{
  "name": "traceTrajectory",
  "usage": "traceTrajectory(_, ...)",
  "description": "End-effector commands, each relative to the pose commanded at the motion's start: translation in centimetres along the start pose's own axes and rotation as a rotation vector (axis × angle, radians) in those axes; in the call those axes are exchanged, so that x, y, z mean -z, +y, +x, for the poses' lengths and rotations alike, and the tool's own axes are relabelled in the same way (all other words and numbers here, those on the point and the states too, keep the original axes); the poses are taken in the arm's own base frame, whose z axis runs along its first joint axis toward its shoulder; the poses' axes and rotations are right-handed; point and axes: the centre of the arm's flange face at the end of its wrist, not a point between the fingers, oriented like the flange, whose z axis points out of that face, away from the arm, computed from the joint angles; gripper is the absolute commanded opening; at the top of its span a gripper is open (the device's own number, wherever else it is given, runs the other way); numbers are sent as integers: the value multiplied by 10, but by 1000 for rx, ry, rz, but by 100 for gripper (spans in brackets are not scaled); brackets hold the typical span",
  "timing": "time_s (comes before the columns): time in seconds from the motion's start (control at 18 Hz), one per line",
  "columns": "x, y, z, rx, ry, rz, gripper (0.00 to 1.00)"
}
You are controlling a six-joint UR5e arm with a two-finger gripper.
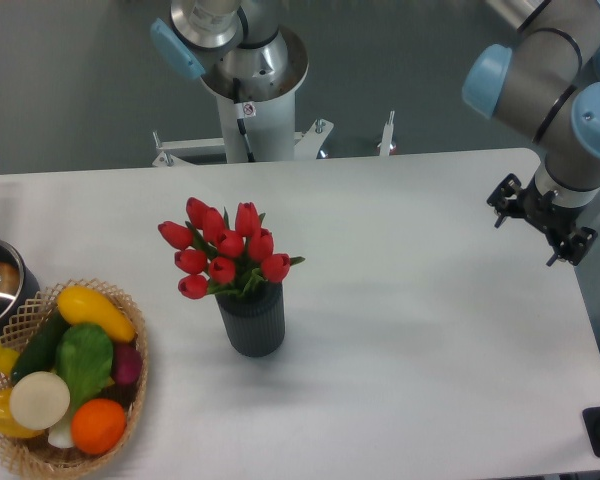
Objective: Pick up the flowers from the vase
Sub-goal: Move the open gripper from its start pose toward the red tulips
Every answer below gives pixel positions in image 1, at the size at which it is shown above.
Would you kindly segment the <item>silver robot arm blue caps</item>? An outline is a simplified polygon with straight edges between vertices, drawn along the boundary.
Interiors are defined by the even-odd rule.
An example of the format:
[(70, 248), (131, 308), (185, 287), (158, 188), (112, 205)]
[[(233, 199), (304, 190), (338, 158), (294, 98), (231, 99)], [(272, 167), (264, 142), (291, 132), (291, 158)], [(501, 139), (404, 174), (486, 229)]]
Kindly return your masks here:
[[(600, 1), (496, 1), (521, 34), (510, 49), (486, 48), (462, 88), (464, 102), (544, 148), (532, 181), (507, 176), (488, 202), (500, 219), (543, 233), (553, 259), (578, 264), (595, 239), (579, 224), (600, 189), (600, 81), (575, 86), (600, 51)], [(175, 1), (151, 26), (152, 42), (181, 76), (215, 96), (231, 163), (307, 159), (316, 132), (295, 136), (295, 93), (308, 70), (299, 37), (271, 1)]]

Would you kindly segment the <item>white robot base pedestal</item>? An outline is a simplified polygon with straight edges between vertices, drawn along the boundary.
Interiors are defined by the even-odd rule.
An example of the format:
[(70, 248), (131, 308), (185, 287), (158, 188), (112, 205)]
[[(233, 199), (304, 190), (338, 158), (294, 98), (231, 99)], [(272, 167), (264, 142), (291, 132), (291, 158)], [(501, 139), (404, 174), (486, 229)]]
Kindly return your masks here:
[(150, 33), (173, 70), (201, 81), (215, 97), (222, 133), (220, 140), (157, 143), (160, 155), (184, 158), (222, 151), (229, 164), (326, 157), (323, 145), (334, 129), (332, 122), (318, 118), (305, 131), (296, 129), (296, 92), (309, 62), (294, 32), (282, 26), (268, 44), (236, 47), (208, 68), (162, 20), (153, 23)]

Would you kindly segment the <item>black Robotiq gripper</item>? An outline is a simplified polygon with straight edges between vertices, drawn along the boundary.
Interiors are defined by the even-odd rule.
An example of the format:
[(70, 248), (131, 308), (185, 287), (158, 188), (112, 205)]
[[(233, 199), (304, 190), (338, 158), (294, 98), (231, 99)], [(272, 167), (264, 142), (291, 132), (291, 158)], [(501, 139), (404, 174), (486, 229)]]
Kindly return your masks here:
[(522, 188), (520, 180), (513, 173), (496, 186), (486, 202), (496, 214), (495, 228), (499, 228), (508, 218), (523, 218), (546, 237), (553, 250), (546, 262), (548, 267), (557, 261), (578, 266), (597, 239), (596, 230), (576, 225), (583, 206), (560, 206), (555, 191), (541, 194), (534, 182)]

